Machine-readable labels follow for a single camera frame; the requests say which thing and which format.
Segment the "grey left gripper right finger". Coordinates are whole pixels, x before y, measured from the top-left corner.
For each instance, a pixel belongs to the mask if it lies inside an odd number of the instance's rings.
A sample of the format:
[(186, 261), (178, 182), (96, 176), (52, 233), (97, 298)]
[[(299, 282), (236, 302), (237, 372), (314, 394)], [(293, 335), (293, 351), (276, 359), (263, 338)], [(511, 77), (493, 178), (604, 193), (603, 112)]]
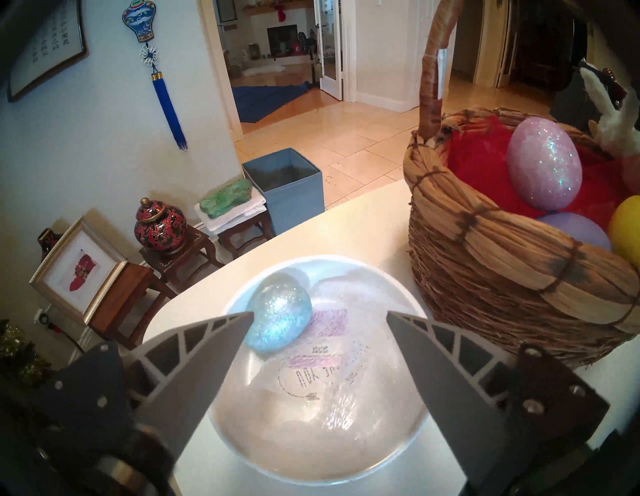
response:
[(550, 351), (515, 354), (459, 327), (388, 311), (416, 389), (468, 485), (525, 485), (591, 438), (609, 403)]

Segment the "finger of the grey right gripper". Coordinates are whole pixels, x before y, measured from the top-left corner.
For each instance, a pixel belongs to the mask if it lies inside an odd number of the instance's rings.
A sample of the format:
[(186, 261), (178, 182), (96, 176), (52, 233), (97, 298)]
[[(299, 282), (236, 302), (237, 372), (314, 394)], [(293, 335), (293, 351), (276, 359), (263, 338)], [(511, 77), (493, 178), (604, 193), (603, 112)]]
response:
[(580, 69), (598, 72), (589, 63), (578, 63), (569, 85), (555, 94), (550, 105), (550, 115), (557, 122), (575, 127), (580, 131), (589, 131), (589, 121), (595, 122), (600, 117), (600, 113), (588, 96)]

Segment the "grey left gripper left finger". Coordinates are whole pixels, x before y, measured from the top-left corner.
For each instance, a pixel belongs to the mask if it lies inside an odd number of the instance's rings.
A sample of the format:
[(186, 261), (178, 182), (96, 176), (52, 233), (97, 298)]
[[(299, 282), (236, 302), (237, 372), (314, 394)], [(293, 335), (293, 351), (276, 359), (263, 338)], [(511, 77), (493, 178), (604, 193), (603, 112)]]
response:
[(138, 440), (176, 460), (212, 405), (253, 312), (169, 329), (121, 354), (91, 348), (36, 390), (36, 445), (60, 463), (135, 455)]

